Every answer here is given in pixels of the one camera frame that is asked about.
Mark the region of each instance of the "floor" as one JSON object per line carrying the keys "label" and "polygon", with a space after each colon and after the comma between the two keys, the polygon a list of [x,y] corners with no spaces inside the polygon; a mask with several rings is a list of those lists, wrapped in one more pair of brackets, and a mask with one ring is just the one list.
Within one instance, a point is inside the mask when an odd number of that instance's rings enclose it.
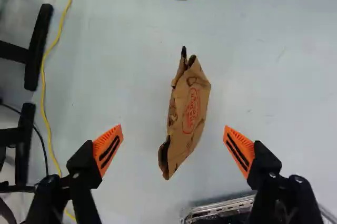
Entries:
{"label": "floor", "polygon": [[[49,43],[67,0],[51,2]],[[19,45],[28,44],[29,31],[20,35]],[[227,124],[265,143],[282,161],[282,175],[306,177],[319,202],[337,214],[336,36],[334,0],[73,0],[45,70],[63,173],[86,140],[121,123],[124,142],[93,191],[103,222],[178,223],[190,204],[249,189],[222,143]],[[4,31],[0,38],[16,39]],[[198,56],[212,90],[201,142],[165,181],[157,150],[182,45]],[[19,92],[23,69],[12,64],[0,61],[5,100],[38,103],[41,89]],[[39,112],[35,120],[46,138]],[[34,144],[31,182],[44,174]],[[51,160],[49,166],[56,172]]]}

